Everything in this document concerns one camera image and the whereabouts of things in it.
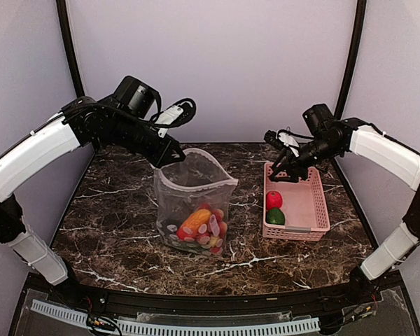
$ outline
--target white vent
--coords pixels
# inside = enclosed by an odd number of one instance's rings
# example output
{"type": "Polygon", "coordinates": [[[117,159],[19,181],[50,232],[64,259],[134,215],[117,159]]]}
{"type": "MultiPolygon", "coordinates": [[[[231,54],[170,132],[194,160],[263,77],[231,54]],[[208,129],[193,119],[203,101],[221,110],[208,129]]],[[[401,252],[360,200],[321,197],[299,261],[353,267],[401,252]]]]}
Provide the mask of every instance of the white vent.
{"type": "MultiPolygon", "coordinates": [[[[31,310],[73,326],[86,328],[87,314],[80,311],[58,307],[40,300],[33,300],[31,310]]],[[[145,336],[287,336],[320,330],[318,318],[265,325],[215,328],[154,325],[120,320],[117,320],[116,323],[124,335],[145,336]]]]}

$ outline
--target clear plastic bag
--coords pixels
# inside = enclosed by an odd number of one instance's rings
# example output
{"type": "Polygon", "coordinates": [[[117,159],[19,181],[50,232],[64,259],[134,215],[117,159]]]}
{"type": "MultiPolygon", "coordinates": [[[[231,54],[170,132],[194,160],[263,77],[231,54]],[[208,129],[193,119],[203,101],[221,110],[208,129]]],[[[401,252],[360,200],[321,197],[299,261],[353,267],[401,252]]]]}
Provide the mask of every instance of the clear plastic bag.
{"type": "Polygon", "coordinates": [[[154,171],[157,230],[166,245],[221,256],[228,230],[232,178],[205,150],[185,149],[185,160],[154,171]]]}

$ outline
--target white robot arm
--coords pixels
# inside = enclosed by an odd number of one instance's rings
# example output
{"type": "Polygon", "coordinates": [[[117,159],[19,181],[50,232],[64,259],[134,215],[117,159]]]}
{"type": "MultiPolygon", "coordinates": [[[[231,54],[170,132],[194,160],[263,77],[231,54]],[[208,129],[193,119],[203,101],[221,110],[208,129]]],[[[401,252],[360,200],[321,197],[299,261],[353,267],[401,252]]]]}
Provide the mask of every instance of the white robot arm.
{"type": "Polygon", "coordinates": [[[160,95],[131,76],[117,90],[96,102],[81,97],[0,156],[0,243],[18,253],[55,286],[65,300],[81,300],[72,269],[24,223],[14,191],[52,161],[92,143],[126,147],[142,154],[154,167],[184,160],[178,141],[167,135],[171,127],[190,121],[196,112],[191,99],[160,111],[160,95]],[[153,102],[157,113],[144,120],[153,102]]]}
{"type": "Polygon", "coordinates": [[[375,125],[357,118],[334,119],[325,104],[315,105],[303,113],[313,138],[295,145],[289,130],[268,131],[267,143],[281,151],[272,166],[273,181],[298,182],[307,179],[308,167],[323,160],[352,152],[367,158],[403,180],[415,196],[401,224],[362,264],[350,273],[347,299],[359,302],[374,288],[374,280],[400,263],[420,245],[420,153],[381,132],[375,125]],[[277,175],[286,172],[287,176],[277,175]]]}

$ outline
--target pink plastic crate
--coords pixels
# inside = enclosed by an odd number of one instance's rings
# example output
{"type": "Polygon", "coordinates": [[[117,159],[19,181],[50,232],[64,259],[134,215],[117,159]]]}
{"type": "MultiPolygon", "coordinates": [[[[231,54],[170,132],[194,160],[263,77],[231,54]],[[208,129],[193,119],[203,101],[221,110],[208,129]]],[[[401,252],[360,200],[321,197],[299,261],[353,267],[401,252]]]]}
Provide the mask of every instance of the pink plastic crate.
{"type": "Polygon", "coordinates": [[[272,173],[271,166],[271,162],[265,164],[263,237],[317,242],[330,230],[319,171],[314,167],[309,168],[308,179],[299,183],[271,182],[268,178],[272,173]],[[278,191],[283,198],[280,210],[285,214],[285,225],[266,223],[266,194],[271,190],[278,191]]]}

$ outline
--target brown marble surface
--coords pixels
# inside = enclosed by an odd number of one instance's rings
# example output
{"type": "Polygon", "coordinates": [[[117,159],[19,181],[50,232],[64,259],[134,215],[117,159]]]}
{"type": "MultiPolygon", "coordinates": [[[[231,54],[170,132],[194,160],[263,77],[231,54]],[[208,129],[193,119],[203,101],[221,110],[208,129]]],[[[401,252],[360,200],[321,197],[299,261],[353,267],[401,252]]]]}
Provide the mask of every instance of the brown marble surface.
{"type": "Polygon", "coordinates": [[[175,295],[250,295],[348,281],[372,248],[333,168],[322,176],[332,229],[321,241],[262,237],[266,144],[196,145],[239,179],[222,259],[165,246],[155,229],[152,169],[119,147],[96,156],[55,238],[83,284],[175,295]]]}

